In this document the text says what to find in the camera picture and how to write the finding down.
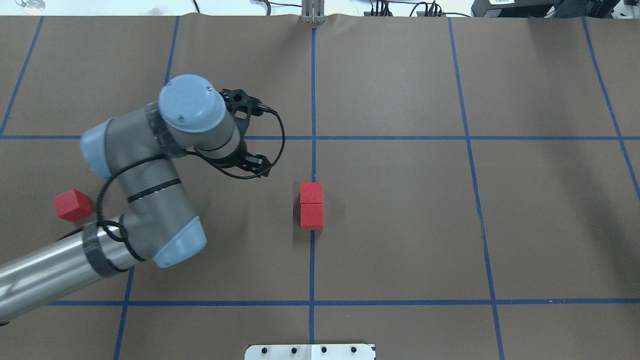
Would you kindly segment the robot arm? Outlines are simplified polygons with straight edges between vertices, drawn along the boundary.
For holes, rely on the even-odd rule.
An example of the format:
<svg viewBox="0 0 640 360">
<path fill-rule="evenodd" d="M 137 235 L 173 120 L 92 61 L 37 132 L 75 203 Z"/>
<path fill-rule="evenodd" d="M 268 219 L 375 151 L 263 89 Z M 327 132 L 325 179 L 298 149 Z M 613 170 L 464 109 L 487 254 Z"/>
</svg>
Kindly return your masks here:
<svg viewBox="0 0 640 360">
<path fill-rule="evenodd" d="M 281 158 L 250 153 L 252 117 L 281 116 L 242 89 L 216 89 L 196 74 L 167 80 L 156 100 L 92 127 L 80 139 L 104 183 L 96 219 L 1 266 L 1 325 L 151 260 L 169 268 L 202 251 L 201 217 L 174 162 L 198 157 L 238 180 L 266 177 Z"/>
</svg>

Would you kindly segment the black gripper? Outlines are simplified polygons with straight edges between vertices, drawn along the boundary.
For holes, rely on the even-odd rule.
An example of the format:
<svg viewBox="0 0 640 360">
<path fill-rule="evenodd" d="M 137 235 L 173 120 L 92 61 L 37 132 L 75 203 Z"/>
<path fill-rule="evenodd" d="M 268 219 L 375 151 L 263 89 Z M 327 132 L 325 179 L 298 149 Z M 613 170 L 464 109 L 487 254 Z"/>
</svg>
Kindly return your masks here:
<svg viewBox="0 0 640 360">
<path fill-rule="evenodd" d="M 272 162 L 265 155 L 250 153 L 247 150 L 245 135 L 252 117 L 260 117 L 265 113 L 273 114 L 274 110 L 242 89 L 223 89 L 219 93 L 236 129 L 223 146 L 209 150 L 201 149 L 199 153 L 220 171 L 235 167 L 250 173 L 251 177 L 268 177 Z"/>
</svg>

